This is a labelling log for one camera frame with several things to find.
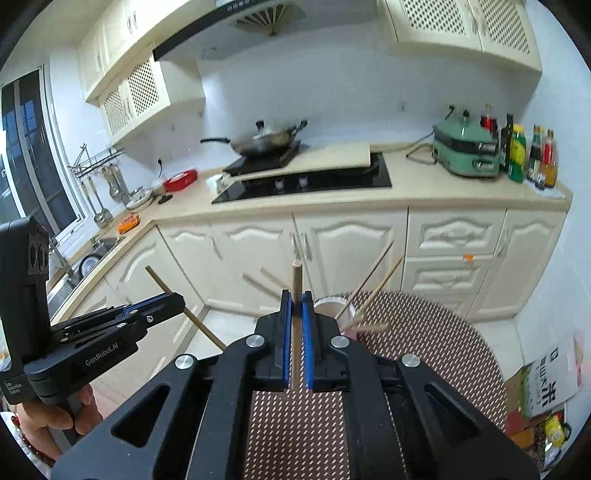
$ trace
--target window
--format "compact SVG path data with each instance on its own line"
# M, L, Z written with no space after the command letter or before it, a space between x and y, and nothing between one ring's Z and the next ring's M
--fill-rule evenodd
M0 222L31 215L54 237L77 215L47 136L43 86L40 69L2 88Z

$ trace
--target utensil rack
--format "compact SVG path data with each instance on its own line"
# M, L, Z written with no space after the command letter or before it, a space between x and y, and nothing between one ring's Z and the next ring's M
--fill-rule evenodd
M94 171L98 171L103 165L120 157L124 152L124 148L109 147L91 157L88 153L88 145L84 144L80 147L80 154L76 158L74 165L68 168L80 180Z

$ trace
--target upper cabinet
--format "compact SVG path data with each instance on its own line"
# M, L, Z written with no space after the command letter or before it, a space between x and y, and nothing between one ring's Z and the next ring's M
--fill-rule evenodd
M78 49L85 100L96 101L137 55L213 8L214 0L114 0Z
M116 144L165 109L185 102L203 108L205 95L197 64L155 62L148 50L137 57L99 97L100 111Z
M521 0L378 0L388 41L458 47L541 72L540 54Z

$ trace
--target table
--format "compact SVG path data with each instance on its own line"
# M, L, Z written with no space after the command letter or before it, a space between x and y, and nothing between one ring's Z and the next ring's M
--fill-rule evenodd
M370 293L357 296L353 301L356 309ZM491 350L470 324L439 304L389 291L376 297L365 323L384 321L390 322L389 331L364 333L359 341L373 353L391 359L405 353L418 355L503 429L506 418L503 377ZM302 382L298 391L256 392L244 478L348 480L349 459L340 393L312 394Z

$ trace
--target floor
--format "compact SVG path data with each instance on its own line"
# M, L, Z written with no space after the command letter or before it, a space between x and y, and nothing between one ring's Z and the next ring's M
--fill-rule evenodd
M211 310L204 322L222 342L228 345L253 333L256 318ZM473 326L495 354L503 378L505 380L511 378L523 366L523 353L514 321L498 320L475 323ZM187 348L187 353L197 358L207 358L221 353L221 350L202 332L197 332Z

